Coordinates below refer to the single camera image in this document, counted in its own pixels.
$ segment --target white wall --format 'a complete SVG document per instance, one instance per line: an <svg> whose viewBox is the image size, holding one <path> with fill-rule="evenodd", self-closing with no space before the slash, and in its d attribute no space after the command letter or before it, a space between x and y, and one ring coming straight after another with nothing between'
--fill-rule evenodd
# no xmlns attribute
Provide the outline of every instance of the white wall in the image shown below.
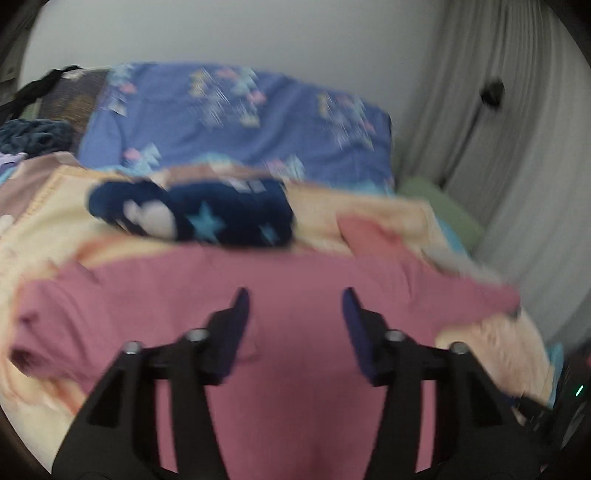
<svg viewBox="0 0 591 480"><path fill-rule="evenodd" d="M20 84L130 60L243 64L348 90L404 115L446 0L50 0Z"/></svg>

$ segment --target blue star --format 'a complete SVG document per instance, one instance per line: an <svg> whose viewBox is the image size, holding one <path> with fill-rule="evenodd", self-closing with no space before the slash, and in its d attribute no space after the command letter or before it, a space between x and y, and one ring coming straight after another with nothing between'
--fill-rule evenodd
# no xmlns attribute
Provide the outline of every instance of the blue star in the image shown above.
<svg viewBox="0 0 591 480"><path fill-rule="evenodd" d="M279 235L277 235L275 229L268 223L266 225L259 225L259 229L261 230L262 239L269 245L275 245L279 240Z"/></svg>
<svg viewBox="0 0 591 480"><path fill-rule="evenodd" d="M221 218L215 217L207 202L201 202L199 215L187 216L187 219L195 227L195 236L202 241L218 244L217 235L226 228Z"/></svg>

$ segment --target pink shirt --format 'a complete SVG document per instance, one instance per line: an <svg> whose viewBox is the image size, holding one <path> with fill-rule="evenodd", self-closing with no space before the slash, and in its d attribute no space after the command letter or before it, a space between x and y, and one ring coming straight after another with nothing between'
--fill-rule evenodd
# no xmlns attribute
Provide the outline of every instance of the pink shirt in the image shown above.
<svg viewBox="0 0 591 480"><path fill-rule="evenodd" d="M372 388L356 364L341 310L344 289L354 287L365 308L425 345L443 327L519 305L509 287L445 277L411 256L190 245L93 270L69 264L56 280L30 283L12 359L26 374L69 377L90 391L124 342L173 342L227 308L240 287L250 291L251 315L238 361L227 383L207 392L235 480L363 477L385 390ZM432 390L424 405L419 469L432 453ZM159 422L163 434L167 416ZM171 443L161 442L161 452L171 468Z"/></svg>

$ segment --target blue bedsheet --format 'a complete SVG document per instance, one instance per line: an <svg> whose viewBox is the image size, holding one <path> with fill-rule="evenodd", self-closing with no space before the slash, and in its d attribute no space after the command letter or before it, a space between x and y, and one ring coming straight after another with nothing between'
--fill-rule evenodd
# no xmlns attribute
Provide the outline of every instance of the blue bedsheet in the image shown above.
<svg viewBox="0 0 591 480"><path fill-rule="evenodd" d="M333 187L387 192L390 119L357 96L214 64L115 67L80 148L90 168L148 174L227 155Z"/></svg>

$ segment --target curtain fold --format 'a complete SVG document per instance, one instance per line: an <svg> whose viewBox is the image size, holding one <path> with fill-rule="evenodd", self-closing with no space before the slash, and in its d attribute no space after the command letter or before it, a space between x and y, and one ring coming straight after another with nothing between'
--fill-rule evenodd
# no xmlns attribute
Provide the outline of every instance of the curtain fold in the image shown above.
<svg viewBox="0 0 591 480"><path fill-rule="evenodd" d="M535 130L546 88L548 12L538 0L450 1L434 62L415 100L402 144L399 179L421 175L445 187L487 225L511 185ZM484 109L479 92L500 77L502 109Z"/></svg>
<svg viewBox="0 0 591 480"><path fill-rule="evenodd" d="M582 341L591 313L591 68L548 12L540 120L476 257L520 286L546 340Z"/></svg>

